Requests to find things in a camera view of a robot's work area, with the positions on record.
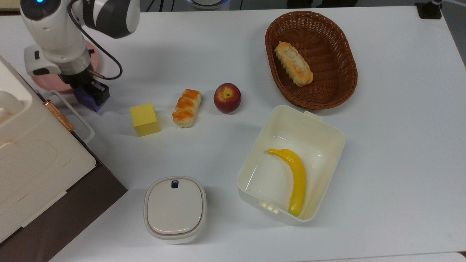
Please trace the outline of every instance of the bread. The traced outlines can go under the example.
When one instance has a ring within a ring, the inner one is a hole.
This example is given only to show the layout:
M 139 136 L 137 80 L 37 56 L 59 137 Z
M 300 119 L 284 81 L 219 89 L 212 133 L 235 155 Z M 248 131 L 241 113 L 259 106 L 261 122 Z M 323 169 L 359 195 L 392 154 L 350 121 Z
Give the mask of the bread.
M 305 86 L 312 82 L 314 74 L 308 63 L 291 44 L 280 42 L 275 48 L 275 53 L 293 83 L 297 86 Z
M 178 99 L 172 114 L 174 123 L 179 127 L 191 127 L 199 111 L 201 98 L 199 91 L 186 89 Z

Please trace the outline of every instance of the wicker basket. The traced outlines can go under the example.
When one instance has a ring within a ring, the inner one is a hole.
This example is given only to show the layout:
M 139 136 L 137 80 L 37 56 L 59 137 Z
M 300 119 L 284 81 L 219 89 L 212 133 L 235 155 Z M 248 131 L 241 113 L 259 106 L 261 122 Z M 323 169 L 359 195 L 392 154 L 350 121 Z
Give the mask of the wicker basket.
M 298 87 L 275 55 L 278 43 L 293 45 L 314 73 L 311 84 Z M 272 76 L 283 96 L 305 109 L 343 104 L 357 83 L 356 63 L 343 31 L 327 17 L 311 11 L 290 12 L 269 26 L 265 45 Z

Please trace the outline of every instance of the yellow banana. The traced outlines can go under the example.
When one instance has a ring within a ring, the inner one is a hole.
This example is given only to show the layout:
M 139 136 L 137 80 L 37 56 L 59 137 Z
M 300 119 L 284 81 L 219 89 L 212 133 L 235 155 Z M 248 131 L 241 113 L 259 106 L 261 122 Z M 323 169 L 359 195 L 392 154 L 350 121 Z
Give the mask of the yellow banana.
M 306 193 L 306 170 L 301 159 L 289 149 L 269 149 L 269 154 L 276 155 L 284 160 L 293 171 L 293 191 L 291 193 L 288 213 L 298 217 L 304 203 Z

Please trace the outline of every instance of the red apple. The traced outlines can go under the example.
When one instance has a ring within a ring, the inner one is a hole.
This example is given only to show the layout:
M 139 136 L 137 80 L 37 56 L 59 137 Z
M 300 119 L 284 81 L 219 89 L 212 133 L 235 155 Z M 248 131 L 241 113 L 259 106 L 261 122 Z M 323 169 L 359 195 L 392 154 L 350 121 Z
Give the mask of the red apple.
M 215 106 L 223 113 L 235 111 L 241 103 L 241 92 L 232 83 L 221 84 L 213 96 Z

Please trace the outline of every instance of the black cable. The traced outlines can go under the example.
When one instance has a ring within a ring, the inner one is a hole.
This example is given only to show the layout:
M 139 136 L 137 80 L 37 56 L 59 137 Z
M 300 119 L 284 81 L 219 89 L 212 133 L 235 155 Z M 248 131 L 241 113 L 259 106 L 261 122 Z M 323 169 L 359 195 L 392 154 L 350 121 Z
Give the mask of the black cable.
M 83 33 L 87 38 L 89 38 L 89 40 L 97 48 L 102 50 L 102 52 L 104 52 L 110 59 L 112 59 L 118 65 L 118 68 L 120 69 L 120 73 L 117 76 L 114 76 L 114 77 L 104 77 L 104 76 L 102 76 L 102 79 L 103 80 L 113 80 L 113 79 L 119 78 L 123 74 L 123 67 L 121 66 L 120 62 L 118 62 L 118 60 L 116 58 L 114 58 L 109 52 L 107 52 L 105 49 L 103 49 L 103 47 L 101 47 L 94 39 L 92 39 L 92 37 L 90 37 L 90 35 L 88 33 L 86 33 L 86 31 L 84 31 L 84 29 L 81 28 L 81 26 L 78 24 L 78 22 L 76 22 L 76 19 L 73 17 L 73 13 L 71 12 L 71 6 L 76 1 L 78 1 L 78 0 L 71 0 L 71 2 L 68 4 L 68 15 L 69 15 L 69 17 L 71 18 L 71 20 L 73 21 L 75 26 L 81 31 L 81 33 Z
M 161 0 L 160 1 L 160 8 L 158 9 L 158 11 L 161 12 L 163 7 L 164 7 L 164 0 Z
M 149 7 L 146 9 L 146 13 L 149 11 L 149 9 L 152 7 L 152 4 L 154 3 L 155 0 L 152 0 L 151 1 L 151 4 L 149 5 Z

